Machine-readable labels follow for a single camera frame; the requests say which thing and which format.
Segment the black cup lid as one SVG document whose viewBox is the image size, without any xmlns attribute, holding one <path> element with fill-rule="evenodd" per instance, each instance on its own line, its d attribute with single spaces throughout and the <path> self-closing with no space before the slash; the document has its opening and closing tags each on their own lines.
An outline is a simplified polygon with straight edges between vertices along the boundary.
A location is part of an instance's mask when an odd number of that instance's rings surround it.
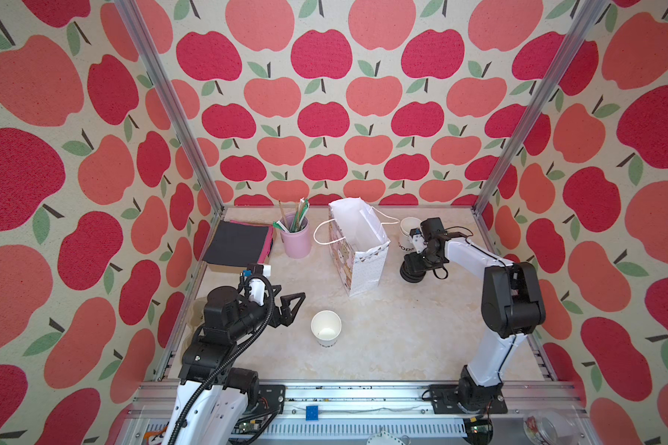
<svg viewBox="0 0 668 445">
<path fill-rule="evenodd" d="M 418 257 L 405 257 L 400 267 L 401 277 L 408 283 L 420 283 L 426 276 L 429 265 Z"/>
</svg>

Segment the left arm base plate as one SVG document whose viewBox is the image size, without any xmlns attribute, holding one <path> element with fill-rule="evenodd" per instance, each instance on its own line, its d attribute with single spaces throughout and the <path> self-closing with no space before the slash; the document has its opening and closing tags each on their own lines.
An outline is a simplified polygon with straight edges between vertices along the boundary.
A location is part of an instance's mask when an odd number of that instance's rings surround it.
<svg viewBox="0 0 668 445">
<path fill-rule="evenodd" d="M 285 385 L 262 385 L 257 389 L 249 389 L 246 393 L 248 404 L 244 416 L 267 415 L 274 411 L 278 415 L 283 412 L 286 398 Z"/>
</svg>

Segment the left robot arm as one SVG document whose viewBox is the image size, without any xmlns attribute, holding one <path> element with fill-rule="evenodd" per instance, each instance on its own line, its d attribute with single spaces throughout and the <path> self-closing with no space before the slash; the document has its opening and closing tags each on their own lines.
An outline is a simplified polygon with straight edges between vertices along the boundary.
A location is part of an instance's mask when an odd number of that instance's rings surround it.
<svg viewBox="0 0 668 445">
<path fill-rule="evenodd" d="M 182 357 L 176 402 L 165 444 L 252 444 L 282 412 L 284 387 L 261 391 L 256 371 L 234 363 L 271 326 L 290 326 L 306 299 L 280 297 L 280 285 L 263 276 L 207 296 L 203 323 Z"/>
</svg>

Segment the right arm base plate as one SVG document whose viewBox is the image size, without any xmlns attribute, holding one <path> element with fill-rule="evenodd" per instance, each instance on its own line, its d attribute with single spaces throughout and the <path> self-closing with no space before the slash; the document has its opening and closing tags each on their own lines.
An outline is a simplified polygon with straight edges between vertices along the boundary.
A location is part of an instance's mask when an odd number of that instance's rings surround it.
<svg viewBox="0 0 668 445">
<path fill-rule="evenodd" d="M 508 406 L 502 387 L 431 385 L 430 403 L 436 415 L 504 415 Z"/>
</svg>

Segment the white paper coffee cup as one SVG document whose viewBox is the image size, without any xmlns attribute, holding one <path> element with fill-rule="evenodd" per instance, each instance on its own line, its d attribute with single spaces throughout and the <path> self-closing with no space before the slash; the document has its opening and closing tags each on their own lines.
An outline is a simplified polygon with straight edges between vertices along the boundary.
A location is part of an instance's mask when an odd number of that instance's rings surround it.
<svg viewBox="0 0 668 445">
<path fill-rule="evenodd" d="M 337 313 L 326 310 L 320 311 L 312 318 L 310 328 L 318 344 L 330 348 L 337 343 L 343 323 Z"/>
</svg>

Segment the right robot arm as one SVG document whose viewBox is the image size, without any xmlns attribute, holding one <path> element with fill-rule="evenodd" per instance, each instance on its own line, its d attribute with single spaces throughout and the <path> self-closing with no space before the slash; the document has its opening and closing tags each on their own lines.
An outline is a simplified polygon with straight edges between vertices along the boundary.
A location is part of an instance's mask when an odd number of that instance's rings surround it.
<svg viewBox="0 0 668 445">
<path fill-rule="evenodd" d="M 458 405 L 478 412 L 501 395 L 504 374 L 517 348 L 545 322 L 547 314 L 536 269 L 514 263 L 474 244 L 467 235 L 429 218 L 411 229 L 414 251 L 406 254 L 400 275 L 419 283 L 428 272 L 456 263 L 482 280 L 481 315 L 487 331 L 478 352 L 458 380 Z"/>
</svg>

